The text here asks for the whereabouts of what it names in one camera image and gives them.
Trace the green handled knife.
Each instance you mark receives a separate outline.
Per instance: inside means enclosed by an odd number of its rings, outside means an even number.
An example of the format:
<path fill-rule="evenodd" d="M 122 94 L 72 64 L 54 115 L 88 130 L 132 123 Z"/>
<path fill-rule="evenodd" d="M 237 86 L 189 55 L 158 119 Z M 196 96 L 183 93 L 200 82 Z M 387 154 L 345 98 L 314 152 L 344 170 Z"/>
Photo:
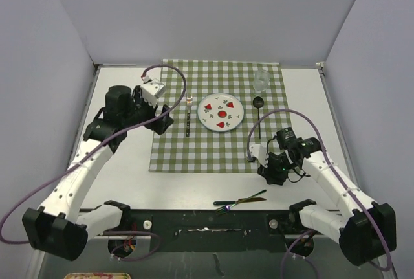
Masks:
<path fill-rule="evenodd" d="M 260 201 L 266 201 L 263 197 L 253 197 L 251 199 L 238 199 L 237 201 L 214 201 L 214 206 L 225 206 L 225 205 L 232 205 L 234 203 L 253 203 L 253 202 L 260 202 Z"/>

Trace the silver fork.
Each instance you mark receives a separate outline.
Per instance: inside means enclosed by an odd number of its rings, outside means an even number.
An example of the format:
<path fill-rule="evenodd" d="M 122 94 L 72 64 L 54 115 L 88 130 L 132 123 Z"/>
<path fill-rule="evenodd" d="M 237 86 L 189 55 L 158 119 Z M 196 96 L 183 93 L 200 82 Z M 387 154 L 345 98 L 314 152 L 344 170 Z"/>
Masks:
<path fill-rule="evenodd" d="M 192 105 L 193 105 L 193 97 L 191 94 L 188 94 L 186 97 L 186 137 L 190 136 Z"/>

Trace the green white checkered tablecloth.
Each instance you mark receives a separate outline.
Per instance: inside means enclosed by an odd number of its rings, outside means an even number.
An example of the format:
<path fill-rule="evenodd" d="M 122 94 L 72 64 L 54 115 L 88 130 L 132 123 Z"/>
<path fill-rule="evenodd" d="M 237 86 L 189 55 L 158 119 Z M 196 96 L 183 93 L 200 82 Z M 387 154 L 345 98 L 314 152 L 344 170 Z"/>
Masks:
<path fill-rule="evenodd" d="M 172 106 L 182 93 L 191 94 L 190 136 L 186 137 L 186 103 L 182 101 L 171 113 L 174 123 L 165 134 L 153 135 L 149 171 L 168 173 L 250 173 L 254 163 L 246 159 L 246 141 L 265 144 L 277 130 L 291 125 L 290 115 L 282 112 L 262 121 L 261 140 L 258 128 L 253 136 L 250 129 L 257 122 L 257 109 L 252 101 L 260 96 L 265 104 L 264 115 L 288 106 L 285 84 L 278 63 L 247 63 L 234 61 L 206 61 L 164 59 L 160 80 L 166 92 L 161 105 Z M 257 70 L 270 73 L 268 88 L 260 95 L 254 93 L 253 80 Z M 214 93 L 226 93 L 239 99 L 245 115 L 235 129 L 218 133 L 206 129 L 197 117 L 199 102 Z"/>

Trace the white plate with strawberries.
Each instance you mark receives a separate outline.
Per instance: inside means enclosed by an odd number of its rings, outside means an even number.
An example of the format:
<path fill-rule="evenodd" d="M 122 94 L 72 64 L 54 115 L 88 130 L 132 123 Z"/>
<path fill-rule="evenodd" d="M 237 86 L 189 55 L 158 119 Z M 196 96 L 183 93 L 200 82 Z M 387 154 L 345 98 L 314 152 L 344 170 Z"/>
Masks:
<path fill-rule="evenodd" d="M 197 108 L 201 124 L 214 132 L 224 133 L 238 127 L 245 110 L 238 98 L 226 93 L 214 93 L 203 98 Z"/>

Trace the black spoon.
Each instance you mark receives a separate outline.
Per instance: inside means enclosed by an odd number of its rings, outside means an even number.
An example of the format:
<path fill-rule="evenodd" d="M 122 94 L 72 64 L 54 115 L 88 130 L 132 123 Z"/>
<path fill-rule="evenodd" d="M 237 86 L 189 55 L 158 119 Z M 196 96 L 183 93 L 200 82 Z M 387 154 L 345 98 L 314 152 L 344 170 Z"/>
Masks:
<path fill-rule="evenodd" d="M 253 106 L 257 109 L 257 119 L 260 119 L 260 109 L 264 106 L 265 102 L 260 96 L 256 96 L 252 101 Z M 259 140 L 261 140 L 261 126 L 258 124 Z"/>

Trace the clear drinking glass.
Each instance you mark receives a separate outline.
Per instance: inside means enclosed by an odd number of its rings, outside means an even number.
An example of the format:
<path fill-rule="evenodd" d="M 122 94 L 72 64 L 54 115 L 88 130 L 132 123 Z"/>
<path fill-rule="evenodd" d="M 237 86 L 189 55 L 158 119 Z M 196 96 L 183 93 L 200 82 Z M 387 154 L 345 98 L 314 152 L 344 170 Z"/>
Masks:
<path fill-rule="evenodd" d="M 253 88 L 256 95 L 260 95 L 268 88 L 270 73 L 266 70 L 257 70 L 254 73 Z"/>

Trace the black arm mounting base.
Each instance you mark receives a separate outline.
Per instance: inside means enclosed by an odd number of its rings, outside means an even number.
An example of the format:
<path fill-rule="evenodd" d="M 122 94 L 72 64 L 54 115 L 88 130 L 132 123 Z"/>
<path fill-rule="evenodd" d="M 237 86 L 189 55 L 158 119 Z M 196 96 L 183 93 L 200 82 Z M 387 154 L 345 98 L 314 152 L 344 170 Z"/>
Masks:
<path fill-rule="evenodd" d="M 125 259 L 139 252 L 279 253 L 306 231 L 287 210 L 132 210 L 117 229 L 148 232 L 108 239 L 108 252 Z"/>

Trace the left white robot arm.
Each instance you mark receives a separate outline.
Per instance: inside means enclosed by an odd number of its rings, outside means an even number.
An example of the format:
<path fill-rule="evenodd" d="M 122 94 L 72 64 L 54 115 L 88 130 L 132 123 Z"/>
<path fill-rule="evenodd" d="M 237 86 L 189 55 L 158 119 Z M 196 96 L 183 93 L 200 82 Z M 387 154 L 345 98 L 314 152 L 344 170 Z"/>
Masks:
<path fill-rule="evenodd" d="M 73 261 L 93 237 L 108 230 L 117 234 L 129 231 L 132 219 L 128 205 L 106 201 L 83 215 L 80 207 L 100 170 L 127 137 L 127 128 L 143 124 L 161 135 L 172 125 L 170 116 L 155 117 L 158 98 L 165 90 L 158 80 L 134 89 L 124 85 L 108 89 L 105 105 L 87 126 L 67 174 L 37 209 L 29 208 L 23 214 L 33 249 Z"/>

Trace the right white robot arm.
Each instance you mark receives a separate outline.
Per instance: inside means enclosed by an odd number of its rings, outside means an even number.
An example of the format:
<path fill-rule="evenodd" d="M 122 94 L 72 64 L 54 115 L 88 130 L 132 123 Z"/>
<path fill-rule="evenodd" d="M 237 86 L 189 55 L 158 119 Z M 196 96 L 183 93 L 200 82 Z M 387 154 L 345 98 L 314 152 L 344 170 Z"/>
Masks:
<path fill-rule="evenodd" d="M 258 174 L 268 184 L 283 185 L 290 171 L 299 168 L 328 195 L 339 213 L 323 209 L 311 199 L 290 205 L 288 224 L 302 233 L 313 229 L 338 243 L 343 255 L 359 266 L 397 247 L 396 215 L 387 204 L 378 204 L 339 169 L 315 138 L 297 137 L 287 127 L 276 133 L 281 153 L 267 152 L 260 144 L 249 147 L 259 163 Z"/>

